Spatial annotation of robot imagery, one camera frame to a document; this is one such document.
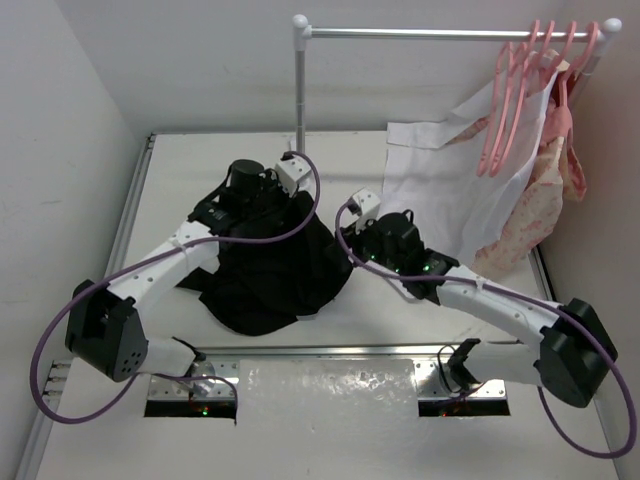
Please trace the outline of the black shirt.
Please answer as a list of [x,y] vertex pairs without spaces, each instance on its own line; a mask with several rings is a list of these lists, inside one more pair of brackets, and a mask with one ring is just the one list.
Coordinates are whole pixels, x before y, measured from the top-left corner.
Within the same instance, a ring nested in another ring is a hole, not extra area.
[[332,301],[353,267],[334,235],[313,213],[312,196],[275,189],[249,198],[221,187],[206,203],[215,232],[266,238],[266,245],[224,244],[219,268],[194,270],[179,284],[227,329],[262,336],[314,315]]

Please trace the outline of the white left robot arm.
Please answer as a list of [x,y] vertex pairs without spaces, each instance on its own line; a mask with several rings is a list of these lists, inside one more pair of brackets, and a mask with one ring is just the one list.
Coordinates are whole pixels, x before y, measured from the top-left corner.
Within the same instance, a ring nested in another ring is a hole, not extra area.
[[138,374],[186,376],[197,350],[179,339],[147,336],[146,317],[188,275],[217,272],[221,254],[234,247],[278,245],[302,230],[308,214],[290,227],[284,216],[297,200],[317,202],[308,192],[316,179],[313,164],[295,152],[271,168],[248,159],[233,161],[223,182],[141,261],[76,287],[66,348],[114,382]]

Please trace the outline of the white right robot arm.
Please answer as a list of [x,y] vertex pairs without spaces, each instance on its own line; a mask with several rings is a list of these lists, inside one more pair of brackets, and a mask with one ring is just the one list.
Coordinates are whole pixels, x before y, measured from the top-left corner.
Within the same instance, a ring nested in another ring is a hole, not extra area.
[[399,282],[414,299],[472,315],[514,337],[505,344],[469,338],[454,350],[446,371],[463,389],[502,378],[536,385],[584,408],[618,358],[588,302],[541,301],[475,274],[425,247],[409,210],[378,220],[358,218],[337,226],[336,236],[358,266]]

